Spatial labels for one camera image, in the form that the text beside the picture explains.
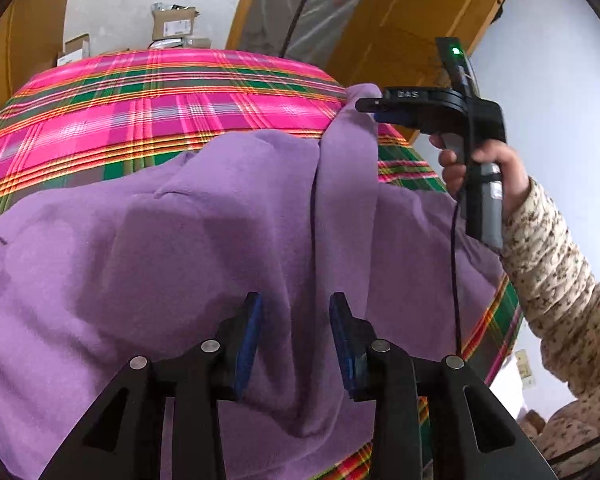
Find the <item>patterned right sleeve forearm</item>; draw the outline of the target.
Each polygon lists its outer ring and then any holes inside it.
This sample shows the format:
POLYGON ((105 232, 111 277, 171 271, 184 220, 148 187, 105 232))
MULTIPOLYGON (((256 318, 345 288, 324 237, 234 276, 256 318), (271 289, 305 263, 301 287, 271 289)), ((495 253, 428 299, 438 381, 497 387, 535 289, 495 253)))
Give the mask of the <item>patterned right sleeve forearm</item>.
POLYGON ((503 237, 503 268, 541 341, 543 366, 574 397, 531 438, 565 478, 600 458, 600 281, 539 183, 505 221, 503 237))

